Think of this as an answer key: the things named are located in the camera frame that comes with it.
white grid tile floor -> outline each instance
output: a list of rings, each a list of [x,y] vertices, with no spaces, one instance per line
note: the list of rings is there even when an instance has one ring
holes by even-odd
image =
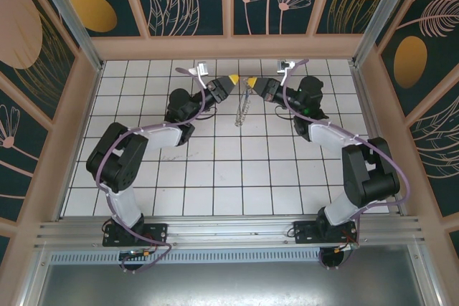
[[[278,77],[273,59],[205,60],[210,80],[230,74]],[[115,120],[128,127],[161,123],[169,94],[178,87],[198,92],[175,71],[198,60],[108,61],[79,150],[65,198],[63,216],[109,216],[85,162]],[[367,135],[346,60],[311,60],[296,71],[289,86],[304,75],[323,81],[322,108],[333,123]],[[147,153],[134,182],[138,205],[146,216],[316,214],[344,188],[340,157],[296,135],[291,121],[275,106],[250,96],[241,128],[235,126],[240,88],[217,106],[217,114],[196,121],[183,146]],[[277,109],[278,114],[287,112]],[[372,209],[387,213],[387,207]]]

ventilation grille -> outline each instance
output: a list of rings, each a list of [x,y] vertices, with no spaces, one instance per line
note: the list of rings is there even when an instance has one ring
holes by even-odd
[[[120,252],[56,252],[50,264],[119,264]],[[151,262],[161,254],[130,259],[126,264]],[[307,262],[318,260],[317,248],[302,249],[221,249],[221,250],[174,250],[167,254],[159,264],[187,263],[253,263],[253,262]]]

metal base plate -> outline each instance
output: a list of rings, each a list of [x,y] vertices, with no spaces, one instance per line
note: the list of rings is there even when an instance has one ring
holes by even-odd
[[[293,231],[296,244],[345,243],[346,234],[354,241],[357,240],[356,225],[353,221],[332,227],[325,238],[319,234],[316,221],[295,221]]]
[[[143,236],[151,236],[158,242],[166,242],[167,224],[144,224]],[[108,224],[105,226],[102,245],[104,247],[149,247],[150,243],[139,240],[129,233],[120,230],[117,224]]]

metal extrusion bar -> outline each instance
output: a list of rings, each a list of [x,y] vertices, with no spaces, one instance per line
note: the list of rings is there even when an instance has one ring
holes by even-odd
[[[294,221],[313,221],[315,216],[213,216],[147,217],[146,223],[169,225],[167,242],[175,249],[249,249],[298,247],[287,236]],[[102,247],[101,226],[106,218],[65,219],[43,223],[35,241],[35,249],[88,250]],[[365,215],[361,218],[360,243],[366,245],[413,244],[423,242],[420,224],[413,216]],[[336,246],[302,244],[302,247]]]
[[[101,58],[99,57],[99,54],[96,52],[89,34],[87,33],[86,29],[79,20],[78,15],[73,9],[70,0],[52,1],[59,10],[59,13],[62,15],[62,18],[67,23],[70,31],[73,33],[73,36],[80,44],[81,49],[86,53],[91,65],[95,69],[100,70]]]
[[[366,56],[372,49],[377,37],[384,28],[384,25],[390,18],[390,15],[394,11],[398,2],[399,0],[381,0],[379,2],[379,5],[366,27],[364,36],[362,37],[362,40],[360,41],[360,44],[354,54],[354,62],[357,67],[361,66],[361,64],[365,61]]]

white tile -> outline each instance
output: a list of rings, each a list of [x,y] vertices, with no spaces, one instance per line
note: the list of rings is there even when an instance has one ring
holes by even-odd
[[[343,114],[341,115],[341,122],[343,123],[343,128],[353,134],[368,134],[362,114]]]
[[[328,189],[330,191],[330,199],[332,202],[335,201],[338,196],[344,192],[343,186],[329,186]]]
[[[185,161],[187,151],[188,143],[185,143],[180,146],[162,148],[161,161]]]
[[[270,161],[271,184],[273,186],[297,186],[296,161]]]
[[[149,60],[130,60],[126,70],[126,77],[146,77],[149,65]]]
[[[86,138],[85,142],[82,145],[82,150],[80,154],[80,161],[87,161],[89,155],[93,152],[95,146],[98,144],[99,139]]]
[[[183,206],[183,188],[156,189],[154,216],[181,216]]]
[[[169,90],[168,77],[149,77],[146,80],[146,95],[167,95]]]
[[[273,187],[273,208],[274,214],[302,214],[300,187]]]
[[[240,136],[241,130],[235,125],[235,115],[215,116],[215,135],[216,136]]]
[[[241,162],[216,161],[214,179],[215,186],[241,186]]]
[[[327,62],[331,75],[351,75],[351,69],[347,60],[327,60]]]
[[[97,188],[72,188],[65,216],[92,216],[97,196]]]
[[[98,200],[95,204],[94,216],[111,216],[112,212],[107,204],[105,192],[99,190]]]
[[[266,135],[265,116],[247,115],[242,124],[241,132],[243,136]]]
[[[171,77],[169,83],[169,95],[177,89],[185,89],[188,93],[191,93],[191,85],[193,84],[193,79],[191,77]]]
[[[91,116],[86,136],[90,138],[101,138],[108,126],[113,123],[115,116]]]
[[[338,107],[336,106],[335,95],[323,95],[321,109],[323,110],[325,115],[337,114]]]
[[[324,161],[327,181],[330,186],[340,186],[343,184],[343,162],[342,161]]]
[[[153,215],[155,193],[155,188],[134,188],[137,205],[144,216]]]
[[[268,159],[268,142],[265,136],[243,136],[242,137],[242,159],[267,160]]]
[[[123,78],[102,78],[98,90],[98,96],[115,96],[121,94]]]
[[[308,75],[330,75],[326,60],[312,59],[306,64]]]
[[[283,118],[290,117],[290,111],[288,109],[282,109],[282,107],[279,104],[276,104],[276,103],[265,102],[265,112],[267,114],[276,114],[277,113],[277,114],[281,115]]]
[[[304,214],[317,214],[320,208],[330,204],[326,186],[302,186],[301,199]]]
[[[336,95],[338,109],[343,114],[361,113],[359,98],[357,95]]]
[[[245,188],[244,215],[272,215],[271,188]]]
[[[295,142],[295,153],[297,159],[322,159],[320,145],[310,143],[300,136],[293,138]]]
[[[158,175],[158,163],[153,161],[142,162],[134,180],[134,187],[154,188],[156,186],[156,177]]]
[[[238,75],[239,64],[236,59],[217,60],[217,75]]]
[[[217,104],[217,114],[219,115],[235,115],[237,114],[237,111],[239,109],[239,100],[240,96],[239,95],[229,95],[226,100],[221,102],[220,104]]]
[[[297,161],[301,186],[325,186],[323,161]]]
[[[256,115],[265,113],[265,101],[257,94],[249,96],[249,111],[247,114]]]
[[[214,160],[214,138],[193,138],[188,141],[189,161]]]
[[[278,61],[275,59],[261,60],[262,75],[276,75],[278,73]]]
[[[127,61],[107,61],[103,70],[104,77],[124,77]]]
[[[333,93],[333,86],[329,75],[318,75],[316,78],[323,83],[322,93]]]
[[[203,118],[206,116],[210,116],[212,113],[205,113],[202,115]],[[197,136],[214,136],[215,134],[215,116],[212,118],[208,118],[203,121],[195,121],[193,122],[194,126],[194,132],[193,132],[193,138]]]
[[[244,186],[269,186],[270,168],[267,161],[242,161]]]
[[[214,215],[242,215],[242,188],[215,188]]]
[[[241,59],[239,60],[240,75],[261,75],[261,63],[259,59]]]
[[[186,163],[178,161],[164,161],[159,164],[158,187],[185,185]]]
[[[145,93],[146,77],[132,77],[124,79],[122,95],[143,95]]]
[[[175,70],[177,67],[183,68],[185,70],[189,70],[190,68],[194,67],[194,60],[173,60],[172,61],[171,76],[189,77],[188,75],[183,75],[182,73],[177,72]]]
[[[213,161],[189,161],[186,165],[186,186],[208,186],[214,184]]]
[[[212,188],[186,188],[184,215],[212,215]]]
[[[99,96],[95,99],[92,115],[115,115],[119,96]]]
[[[266,115],[268,135],[292,135],[290,121],[279,118],[277,115]]]
[[[86,162],[78,163],[72,187],[91,188],[95,186],[93,176],[86,170]]]
[[[240,161],[241,140],[234,138],[215,138],[216,161]]]
[[[169,77],[171,75],[171,64],[171,60],[151,60],[148,76]]]
[[[128,128],[137,128],[140,116],[117,116],[115,122],[121,123]]]
[[[147,125],[157,125],[162,122],[164,122],[164,115],[148,115],[141,116],[139,125],[145,127]]]
[[[164,115],[166,113],[167,96],[145,96],[142,115]]]
[[[116,115],[140,115],[143,96],[121,96]]]
[[[335,93],[356,93],[356,87],[351,75],[332,75],[331,81]]]
[[[293,137],[273,136],[268,137],[270,159],[295,159]]]
[[[207,72],[209,73],[209,76],[217,75],[217,61],[215,59],[194,60],[194,66],[196,67],[199,62],[205,62],[207,64]]]

